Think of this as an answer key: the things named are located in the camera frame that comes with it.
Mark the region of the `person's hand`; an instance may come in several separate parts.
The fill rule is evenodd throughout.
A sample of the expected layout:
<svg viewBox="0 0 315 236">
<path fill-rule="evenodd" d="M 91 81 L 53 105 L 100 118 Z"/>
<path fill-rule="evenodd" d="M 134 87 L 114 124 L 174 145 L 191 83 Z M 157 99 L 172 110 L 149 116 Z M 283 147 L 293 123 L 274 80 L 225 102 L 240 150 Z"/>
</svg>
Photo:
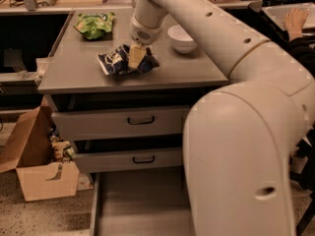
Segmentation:
<svg viewBox="0 0 315 236">
<path fill-rule="evenodd" d="M 292 9 L 284 17 L 284 28 L 287 31 L 289 40 L 302 37 L 302 29 L 307 20 L 308 11 Z"/>
</svg>

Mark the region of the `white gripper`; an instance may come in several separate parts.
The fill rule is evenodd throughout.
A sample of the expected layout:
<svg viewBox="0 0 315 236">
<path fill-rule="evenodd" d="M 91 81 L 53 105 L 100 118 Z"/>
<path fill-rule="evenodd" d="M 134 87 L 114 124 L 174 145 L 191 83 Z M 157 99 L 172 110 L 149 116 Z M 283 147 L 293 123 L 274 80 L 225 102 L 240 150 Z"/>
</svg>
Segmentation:
<svg viewBox="0 0 315 236">
<path fill-rule="evenodd" d="M 144 45 L 154 43 L 162 30 L 163 18 L 144 17 L 142 19 L 133 16 L 129 27 L 131 38 L 139 43 L 132 44 L 129 51 L 128 67 L 137 69 L 145 57 L 147 50 Z"/>
</svg>

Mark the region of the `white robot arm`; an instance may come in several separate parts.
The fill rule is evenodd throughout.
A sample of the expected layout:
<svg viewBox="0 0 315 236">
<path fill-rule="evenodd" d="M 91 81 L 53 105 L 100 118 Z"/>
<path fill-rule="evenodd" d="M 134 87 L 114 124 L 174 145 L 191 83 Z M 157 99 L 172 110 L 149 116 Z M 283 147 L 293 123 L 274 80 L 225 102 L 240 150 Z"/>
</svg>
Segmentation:
<svg viewBox="0 0 315 236">
<path fill-rule="evenodd" d="M 229 80 L 197 101 L 184 126 L 196 236 L 296 236 L 289 157 L 314 124 L 313 77 L 209 0 L 138 0 L 133 40 L 154 43 L 166 15 Z"/>
</svg>

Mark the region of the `person's dark sleeve forearm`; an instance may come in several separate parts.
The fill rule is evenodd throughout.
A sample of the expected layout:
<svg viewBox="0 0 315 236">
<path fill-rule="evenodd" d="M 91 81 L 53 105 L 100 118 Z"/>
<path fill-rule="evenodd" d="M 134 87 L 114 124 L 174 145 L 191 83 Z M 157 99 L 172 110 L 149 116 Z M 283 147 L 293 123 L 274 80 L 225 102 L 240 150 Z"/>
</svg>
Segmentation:
<svg viewBox="0 0 315 236">
<path fill-rule="evenodd" d="M 315 49 L 309 46 L 308 41 L 304 37 L 298 37 L 288 44 L 287 49 L 315 77 Z"/>
</svg>

